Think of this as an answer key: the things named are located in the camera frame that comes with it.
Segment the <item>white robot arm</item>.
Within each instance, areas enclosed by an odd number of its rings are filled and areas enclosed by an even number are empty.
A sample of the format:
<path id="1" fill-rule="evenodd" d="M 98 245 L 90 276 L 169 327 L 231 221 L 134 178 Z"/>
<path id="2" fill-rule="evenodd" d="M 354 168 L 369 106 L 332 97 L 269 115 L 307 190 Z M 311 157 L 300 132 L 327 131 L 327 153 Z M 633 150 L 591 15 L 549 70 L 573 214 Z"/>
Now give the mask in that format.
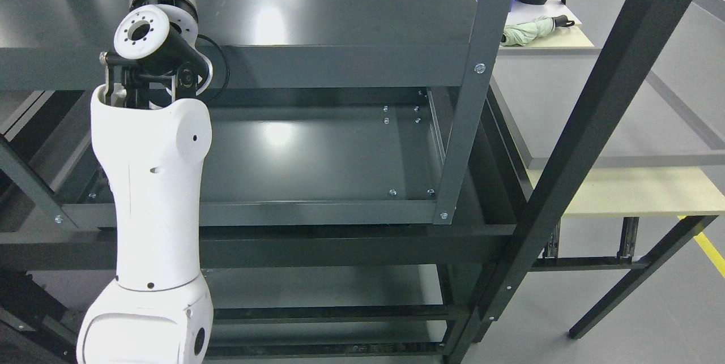
<path id="1" fill-rule="evenodd" d="M 90 101 L 94 155 L 116 207 L 114 279 L 88 308 L 80 363 L 201 363 L 214 307 L 199 257 L 202 100 L 214 70 L 196 47 L 196 0 L 129 0 Z"/>

